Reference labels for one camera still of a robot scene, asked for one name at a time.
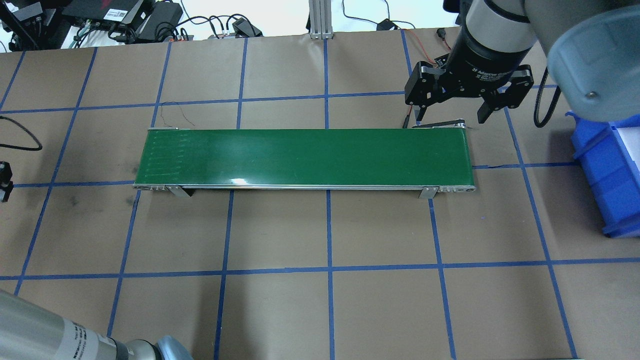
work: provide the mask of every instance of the metal bracket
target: metal bracket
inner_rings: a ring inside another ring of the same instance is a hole
[[[331,26],[331,0],[309,0],[309,19],[311,39],[333,38]]]
[[[436,196],[440,188],[438,186],[428,186],[422,188],[422,192],[420,192],[420,199],[433,199]]]
[[[167,185],[166,188],[177,197],[191,197],[193,195],[193,189],[185,190],[180,185]]]

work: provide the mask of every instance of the conveyor belt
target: conveyor belt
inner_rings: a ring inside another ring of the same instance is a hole
[[[473,191],[467,137],[434,129],[150,129],[135,188]]]

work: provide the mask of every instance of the blue bin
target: blue bin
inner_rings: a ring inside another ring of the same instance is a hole
[[[606,223],[602,231],[612,238],[640,236],[640,171],[618,133],[640,127],[640,114],[616,122],[567,115],[576,121],[573,158],[580,161]]]

